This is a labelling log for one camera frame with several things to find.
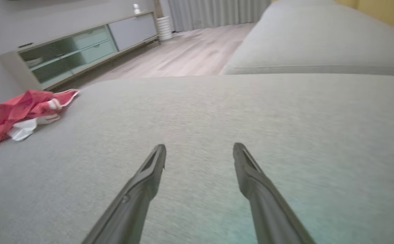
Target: white wall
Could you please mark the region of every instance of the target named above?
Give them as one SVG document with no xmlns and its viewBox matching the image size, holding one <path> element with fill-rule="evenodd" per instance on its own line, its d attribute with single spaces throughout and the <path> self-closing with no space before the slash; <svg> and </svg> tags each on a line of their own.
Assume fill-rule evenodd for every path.
<svg viewBox="0 0 394 244">
<path fill-rule="evenodd" d="M 0 54 L 130 16 L 133 3 L 154 9 L 152 0 L 0 0 Z M 0 102 L 23 92 L 0 63 Z"/>
</svg>

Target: light wood laminate floor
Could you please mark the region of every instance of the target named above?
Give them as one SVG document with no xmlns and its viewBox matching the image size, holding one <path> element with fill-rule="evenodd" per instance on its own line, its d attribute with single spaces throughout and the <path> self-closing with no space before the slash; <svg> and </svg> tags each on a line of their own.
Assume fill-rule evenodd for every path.
<svg viewBox="0 0 394 244">
<path fill-rule="evenodd" d="M 111 79 L 217 75 L 254 23 L 180 32 L 113 60 L 65 87 L 83 87 Z"/>
</svg>

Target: red towel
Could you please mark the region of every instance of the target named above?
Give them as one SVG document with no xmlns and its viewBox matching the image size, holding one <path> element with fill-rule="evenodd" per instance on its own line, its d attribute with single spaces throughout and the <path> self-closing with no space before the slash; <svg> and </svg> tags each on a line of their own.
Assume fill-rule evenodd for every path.
<svg viewBox="0 0 394 244">
<path fill-rule="evenodd" d="M 0 141 L 9 137 L 8 131 L 17 122 L 51 115 L 57 115 L 59 119 L 59 112 L 78 92 L 76 89 L 61 93 L 27 90 L 25 94 L 0 103 Z"/>
</svg>

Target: sofa seat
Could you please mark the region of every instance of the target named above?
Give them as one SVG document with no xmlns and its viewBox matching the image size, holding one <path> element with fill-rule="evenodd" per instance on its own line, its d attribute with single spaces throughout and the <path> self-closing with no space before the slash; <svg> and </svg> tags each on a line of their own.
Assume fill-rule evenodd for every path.
<svg viewBox="0 0 394 244">
<path fill-rule="evenodd" d="M 223 74 L 394 75 L 394 28 L 332 0 L 278 0 Z"/>
<path fill-rule="evenodd" d="M 0 143 L 0 244 L 81 243 L 166 145 L 141 244 L 255 244 L 234 142 L 318 244 L 394 242 L 394 76 L 260 74 L 99 82 L 59 121 Z"/>
</svg>

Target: cabinet drawer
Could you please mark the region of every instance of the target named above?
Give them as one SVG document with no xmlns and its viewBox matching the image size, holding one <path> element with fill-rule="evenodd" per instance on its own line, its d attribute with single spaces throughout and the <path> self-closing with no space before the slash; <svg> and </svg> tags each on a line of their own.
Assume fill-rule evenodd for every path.
<svg viewBox="0 0 394 244">
<path fill-rule="evenodd" d="M 99 45 L 88 48 L 84 51 L 81 51 L 81 56 L 84 59 L 85 63 L 90 63 L 95 60 L 100 59 L 101 57 L 107 56 L 114 52 L 112 47 L 112 43 L 110 41 L 101 43 Z"/>
<path fill-rule="evenodd" d="M 81 34 L 77 34 L 72 37 L 73 42 L 78 49 L 85 48 L 87 46 L 93 45 L 95 43 L 104 41 L 108 39 L 107 30 L 104 27 L 86 31 Z"/>
<path fill-rule="evenodd" d="M 108 26 L 119 51 L 157 34 L 152 14 L 120 20 Z"/>
</svg>

